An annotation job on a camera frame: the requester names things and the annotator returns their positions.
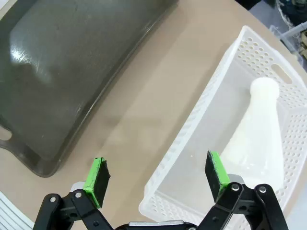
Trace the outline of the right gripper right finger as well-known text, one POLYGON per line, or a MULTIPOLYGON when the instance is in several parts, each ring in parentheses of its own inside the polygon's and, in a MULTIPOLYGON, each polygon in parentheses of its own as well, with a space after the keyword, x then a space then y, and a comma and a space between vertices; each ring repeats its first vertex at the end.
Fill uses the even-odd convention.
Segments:
POLYGON ((288 228, 269 184, 258 184, 251 189, 240 182, 231 182, 217 152, 207 152, 204 170, 214 205, 197 229, 223 230, 234 214, 243 215, 252 230, 288 228))

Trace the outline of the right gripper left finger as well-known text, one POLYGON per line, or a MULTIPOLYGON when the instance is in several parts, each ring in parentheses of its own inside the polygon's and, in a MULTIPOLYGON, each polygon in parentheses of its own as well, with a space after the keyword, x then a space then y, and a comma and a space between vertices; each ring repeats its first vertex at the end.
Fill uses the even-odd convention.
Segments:
POLYGON ((35 230, 70 230, 81 220, 87 230, 111 230, 99 208, 103 205, 110 174, 107 161, 95 158, 81 188, 65 197, 48 194, 44 197, 34 227, 35 230))

